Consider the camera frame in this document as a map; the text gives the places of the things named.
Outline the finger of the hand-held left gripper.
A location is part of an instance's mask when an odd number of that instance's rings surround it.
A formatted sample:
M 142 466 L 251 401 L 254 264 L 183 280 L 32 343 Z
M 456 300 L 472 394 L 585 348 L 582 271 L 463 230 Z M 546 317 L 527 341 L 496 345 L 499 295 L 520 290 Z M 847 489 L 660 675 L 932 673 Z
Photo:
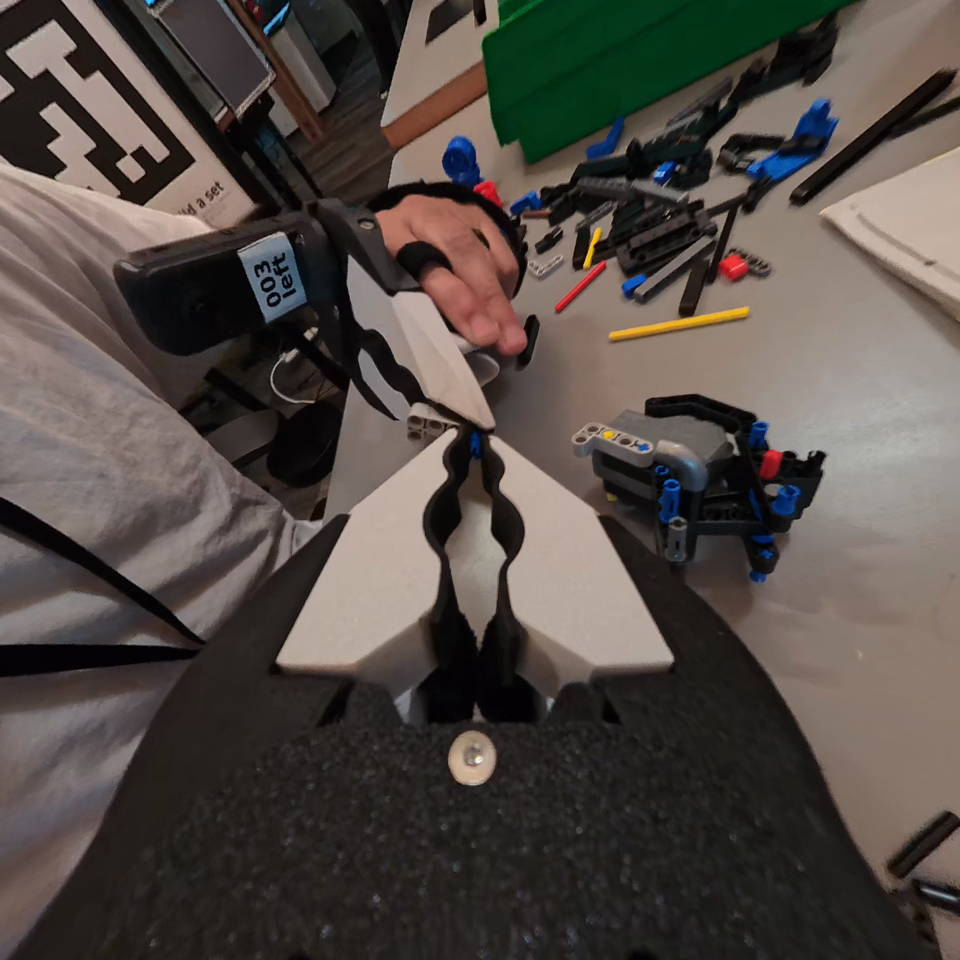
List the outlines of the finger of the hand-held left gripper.
M 386 361 L 387 372 L 395 374 L 396 362 L 384 336 L 361 326 L 350 311 L 341 313 L 331 303 L 318 305 L 318 335 L 335 363 L 372 409 L 394 422 L 402 420 L 402 393 L 385 376 L 379 361 Z
M 390 346 L 396 372 L 387 371 L 386 361 L 378 364 L 401 392 L 402 422 L 413 403 L 425 402 L 462 424 L 487 433 L 495 429 L 494 414 L 459 340 L 426 293 L 390 293 L 353 257 L 347 260 L 346 291 L 355 321 L 379 331 Z

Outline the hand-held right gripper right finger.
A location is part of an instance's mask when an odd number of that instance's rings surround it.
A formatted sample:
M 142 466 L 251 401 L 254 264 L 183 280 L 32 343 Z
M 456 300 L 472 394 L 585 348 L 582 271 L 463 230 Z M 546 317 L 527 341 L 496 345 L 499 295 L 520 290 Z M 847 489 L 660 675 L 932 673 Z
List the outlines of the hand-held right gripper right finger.
M 480 713 L 540 716 L 569 685 L 671 670 L 674 654 L 599 514 L 502 439 L 483 450 L 504 559 L 480 647 Z

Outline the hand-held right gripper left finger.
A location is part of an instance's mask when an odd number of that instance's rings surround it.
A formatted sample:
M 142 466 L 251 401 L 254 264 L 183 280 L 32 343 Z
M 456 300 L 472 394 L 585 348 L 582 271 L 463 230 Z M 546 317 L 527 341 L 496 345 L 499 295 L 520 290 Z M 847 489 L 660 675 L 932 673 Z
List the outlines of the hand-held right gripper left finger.
M 349 513 L 276 658 L 287 674 L 413 690 L 429 721 L 471 719 L 477 639 L 446 546 L 474 429 L 449 429 Z

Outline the light grey lego beam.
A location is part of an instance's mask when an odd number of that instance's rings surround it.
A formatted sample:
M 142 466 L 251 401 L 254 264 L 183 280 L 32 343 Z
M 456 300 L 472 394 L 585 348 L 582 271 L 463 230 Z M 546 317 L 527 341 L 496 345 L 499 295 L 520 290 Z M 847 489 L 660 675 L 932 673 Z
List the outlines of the light grey lego beam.
M 427 442 L 447 431 L 458 430 L 461 421 L 426 402 L 415 402 L 406 416 L 406 436 L 413 442 Z

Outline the grey and black lego assembly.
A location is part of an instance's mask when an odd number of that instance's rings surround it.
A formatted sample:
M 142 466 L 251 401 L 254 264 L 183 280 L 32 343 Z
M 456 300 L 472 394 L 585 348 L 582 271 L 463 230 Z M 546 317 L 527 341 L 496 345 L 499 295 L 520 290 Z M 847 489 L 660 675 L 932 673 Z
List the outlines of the grey and black lego assembly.
M 827 453 L 775 449 L 768 422 L 699 393 L 648 398 L 640 412 L 591 421 L 571 437 L 608 499 L 653 512 L 656 554 L 673 569 L 692 563 L 705 538 L 743 546 L 750 582 L 781 558 L 777 536 L 812 504 Z

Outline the pile of loose lego pieces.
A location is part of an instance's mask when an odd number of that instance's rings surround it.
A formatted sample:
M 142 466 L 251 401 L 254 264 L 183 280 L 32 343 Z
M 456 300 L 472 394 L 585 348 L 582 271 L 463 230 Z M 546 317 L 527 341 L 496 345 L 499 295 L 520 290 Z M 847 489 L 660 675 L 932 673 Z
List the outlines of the pile of loose lego pieces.
M 562 182 L 505 200 L 481 176 L 474 143 L 465 136 L 445 147 L 443 173 L 497 203 L 513 220 L 547 221 L 546 234 L 534 244 L 537 279 L 546 275 L 546 255 L 561 241 L 563 223 L 575 215 L 574 268 L 593 270 L 615 258 L 628 278 L 649 278 L 663 267 L 672 277 L 686 267 L 687 249 L 715 243 L 713 215 L 701 199 L 690 198 L 714 168 L 710 141 L 747 102 L 795 82 L 809 86 L 822 76 L 833 60 L 837 12 L 617 117 L 606 138 L 589 145 Z

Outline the black lego beam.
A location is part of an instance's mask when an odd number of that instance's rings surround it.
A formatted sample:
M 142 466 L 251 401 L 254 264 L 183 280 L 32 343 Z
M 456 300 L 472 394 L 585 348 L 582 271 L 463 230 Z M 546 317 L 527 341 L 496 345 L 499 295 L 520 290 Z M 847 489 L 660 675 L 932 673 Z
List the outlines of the black lego beam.
M 932 856 L 959 829 L 959 817 L 943 810 L 924 824 L 886 863 L 888 875 L 896 880 L 908 877 Z

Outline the person's left hand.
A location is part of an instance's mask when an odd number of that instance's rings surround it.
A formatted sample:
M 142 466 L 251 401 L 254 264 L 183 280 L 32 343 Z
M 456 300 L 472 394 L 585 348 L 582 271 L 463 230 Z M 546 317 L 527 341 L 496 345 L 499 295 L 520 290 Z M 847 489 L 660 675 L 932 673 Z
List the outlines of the person's left hand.
M 521 354 L 527 337 L 512 305 L 519 264 L 495 222 L 475 205 L 413 195 L 376 214 L 392 256 L 410 243 L 435 247 L 450 267 L 425 266 L 418 284 L 453 330 L 475 347 Z

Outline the person's grey shirt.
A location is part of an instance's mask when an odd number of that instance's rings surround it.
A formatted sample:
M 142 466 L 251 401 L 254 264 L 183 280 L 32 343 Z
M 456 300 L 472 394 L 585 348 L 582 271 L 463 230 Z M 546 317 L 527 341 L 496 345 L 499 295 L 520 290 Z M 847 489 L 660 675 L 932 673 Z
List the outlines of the person's grey shirt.
M 126 254 L 208 230 L 2 164 L 2 497 L 203 639 L 320 529 L 180 415 L 218 354 L 156 350 L 114 282 Z M 185 668 L 2 679 L 2 958 L 84 855 Z

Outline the black and white marker board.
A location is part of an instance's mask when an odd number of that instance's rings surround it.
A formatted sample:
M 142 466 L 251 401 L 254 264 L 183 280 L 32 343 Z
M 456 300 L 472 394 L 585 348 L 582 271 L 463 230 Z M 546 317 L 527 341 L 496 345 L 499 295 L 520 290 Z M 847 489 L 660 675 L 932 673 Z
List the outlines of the black and white marker board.
M 124 2 L 1 3 L 1 154 L 214 229 L 277 209 Z

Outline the dark framed screen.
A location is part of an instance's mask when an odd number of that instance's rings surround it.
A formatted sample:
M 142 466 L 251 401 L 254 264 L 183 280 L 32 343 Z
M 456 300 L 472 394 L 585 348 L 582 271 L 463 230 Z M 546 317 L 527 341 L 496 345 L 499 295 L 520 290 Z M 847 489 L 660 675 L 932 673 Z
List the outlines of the dark framed screen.
M 275 71 L 228 3 L 147 1 L 146 7 L 236 118 L 270 90 Z

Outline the green plastic bin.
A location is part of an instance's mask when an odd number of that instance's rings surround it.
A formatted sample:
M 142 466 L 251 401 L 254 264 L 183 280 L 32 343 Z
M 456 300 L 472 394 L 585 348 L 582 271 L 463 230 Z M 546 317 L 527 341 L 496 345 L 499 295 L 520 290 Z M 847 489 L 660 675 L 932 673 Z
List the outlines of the green plastic bin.
M 482 40 L 491 124 L 537 163 L 848 5 L 500 2 Z

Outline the white instruction booklet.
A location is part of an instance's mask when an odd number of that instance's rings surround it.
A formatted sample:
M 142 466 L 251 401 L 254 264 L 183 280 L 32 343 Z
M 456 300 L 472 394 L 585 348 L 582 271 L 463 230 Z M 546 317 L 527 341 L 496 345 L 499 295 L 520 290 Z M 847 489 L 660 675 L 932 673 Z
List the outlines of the white instruction booklet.
M 821 218 L 959 320 L 959 150 L 854 193 Z

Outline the long black bar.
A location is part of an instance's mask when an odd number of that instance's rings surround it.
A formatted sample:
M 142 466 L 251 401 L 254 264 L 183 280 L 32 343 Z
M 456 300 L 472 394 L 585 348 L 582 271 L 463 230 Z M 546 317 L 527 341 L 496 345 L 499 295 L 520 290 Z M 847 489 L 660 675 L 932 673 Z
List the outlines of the long black bar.
M 800 208 L 865 159 L 889 138 L 895 127 L 914 117 L 944 93 L 956 79 L 957 68 L 936 71 L 907 96 L 895 103 L 870 126 L 839 151 L 823 162 L 810 176 L 797 185 L 789 195 L 789 204 Z

